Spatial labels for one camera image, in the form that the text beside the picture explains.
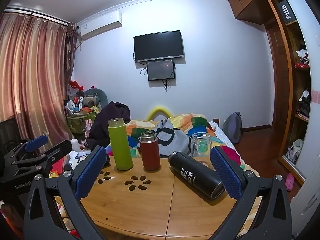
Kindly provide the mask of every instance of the transparent glass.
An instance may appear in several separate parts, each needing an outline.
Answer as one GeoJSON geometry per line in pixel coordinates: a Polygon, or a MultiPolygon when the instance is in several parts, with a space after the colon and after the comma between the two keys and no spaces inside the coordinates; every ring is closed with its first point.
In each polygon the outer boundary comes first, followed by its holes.
{"type": "Polygon", "coordinates": [[[194,133],[191,137],[190,156],[201,157],[210,154],[211,135],[206,132],[194,133]]]}
{"type": "Polygon", "coordinates": [[[123,118],[111,119],[108,121],[109,127],[120,127],[124,125],[123,118]]]}

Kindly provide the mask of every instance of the blue gripper pad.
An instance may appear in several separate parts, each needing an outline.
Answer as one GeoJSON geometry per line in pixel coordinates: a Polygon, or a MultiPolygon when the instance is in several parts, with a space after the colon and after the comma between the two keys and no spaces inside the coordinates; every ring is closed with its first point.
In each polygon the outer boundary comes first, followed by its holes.
{"type": "Polygon", "coordinates": [[[87,197],[89,194],[95,180],[97,179],[99,172],[103,168],[103,165],[106,163],[107,160],[107,152],[104,147],[100,147],[99,150],[97,150],[96,154],[92,157],[92,159],[87,163],[86,167],[83,169],[82,173],[78,177],[76,181],[76,192],[75,196],[78,200],[87,197]]]}
{"type": "Polygon", "coordinates": [[[210,151],[210,161],[218,173],[226,191],[231,198],[239,200],[242,197],[241,181],[222,156],[218,147],[213,147],[210,151]]]}
{"type": "Polygon", "coordinates": [[[26,152],[31,153],[47,143],[48,143],[48,137],[46,135],[41,135],[38,138],[27,142],[26,147],[24,149],[26,152]]]}

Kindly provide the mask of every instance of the pink bunny toy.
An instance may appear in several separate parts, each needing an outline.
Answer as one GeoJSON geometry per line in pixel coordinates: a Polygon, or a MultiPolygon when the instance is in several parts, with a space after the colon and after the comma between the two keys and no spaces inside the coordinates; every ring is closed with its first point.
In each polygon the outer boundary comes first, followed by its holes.
{"type": "Polygon", "coordinates": [[[89,122],[88,120],[85,120],[85,134],[84,134],[85,138],[89,137],[91,127],[92,127],[92,120],[89,119],[89,122]]]}

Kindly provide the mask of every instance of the red bag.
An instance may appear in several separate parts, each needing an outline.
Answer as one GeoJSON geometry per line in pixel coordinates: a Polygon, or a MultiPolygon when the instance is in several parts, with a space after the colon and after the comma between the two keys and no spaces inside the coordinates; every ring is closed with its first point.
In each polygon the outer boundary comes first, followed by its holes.
{"type": "Polygon", "coordinates": [[[70,86],[75,89],[75,88],[79,88],[79,91],[84,91],[83,89],[83,86],[79,86],[78,82],[77,81],[73,81],[73,80],[70,80],[70,86]]]}

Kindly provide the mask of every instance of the curtain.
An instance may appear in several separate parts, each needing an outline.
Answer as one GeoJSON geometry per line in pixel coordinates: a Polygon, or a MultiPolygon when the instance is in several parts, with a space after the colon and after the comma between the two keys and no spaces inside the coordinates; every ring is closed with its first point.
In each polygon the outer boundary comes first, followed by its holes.
{"type": "Polygon", "coordinates": [[[76,45],[78,39],[78,28],[77,24],[74,22],[69,23],[67,28],[67,35],[66,35],[66,56],[65,56],[65,86],[67,89],[68,84],[71,80],[71,75],[73,72],[73,66],[75,63],[75,56],[76,56],[76,45]]]}
{"type": "Polygon", "coordinates": [[[30,15],[0,18],[0,119],[15,117],[22,138],[70,138],[64,114],[67,28],[30,15]]]}

